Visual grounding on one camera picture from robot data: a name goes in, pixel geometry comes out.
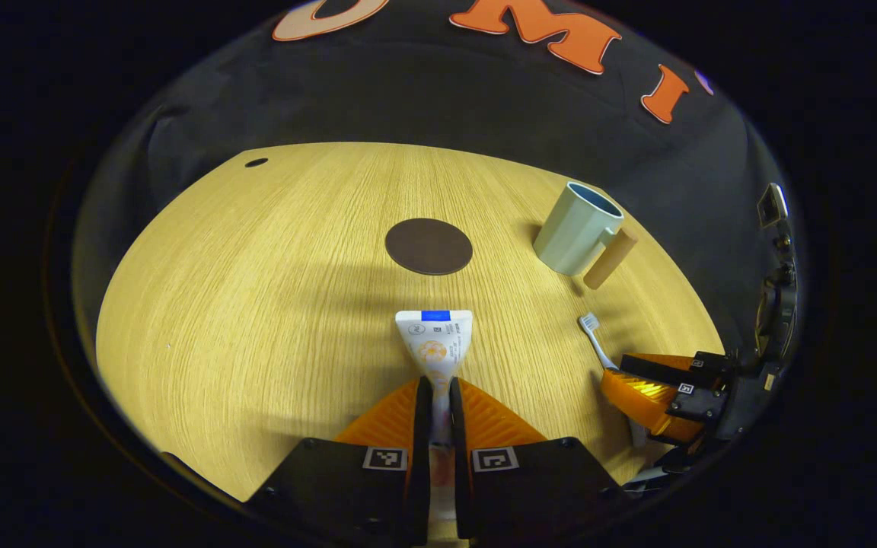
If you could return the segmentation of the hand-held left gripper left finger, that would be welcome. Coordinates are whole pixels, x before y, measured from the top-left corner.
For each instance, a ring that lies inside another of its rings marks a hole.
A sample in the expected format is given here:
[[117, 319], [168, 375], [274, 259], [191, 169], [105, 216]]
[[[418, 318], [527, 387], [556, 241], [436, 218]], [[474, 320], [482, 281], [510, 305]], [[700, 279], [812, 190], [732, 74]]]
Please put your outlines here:
[[428, 540], [432, 388], [400, 386], [337, 439], [302, 439], [247, 500], [271, 526], [321, 547], [414, 547]]

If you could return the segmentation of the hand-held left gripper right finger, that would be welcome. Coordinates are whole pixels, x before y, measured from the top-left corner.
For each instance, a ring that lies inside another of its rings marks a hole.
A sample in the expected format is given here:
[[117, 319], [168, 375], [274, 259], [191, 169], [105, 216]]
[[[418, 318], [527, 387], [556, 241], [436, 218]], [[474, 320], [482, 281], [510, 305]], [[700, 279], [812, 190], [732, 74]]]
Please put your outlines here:
[[450, 383], [458, 536], [564, 543], [609, 526], [630, 497], [575, 437], [547, 439], [476, 385]]

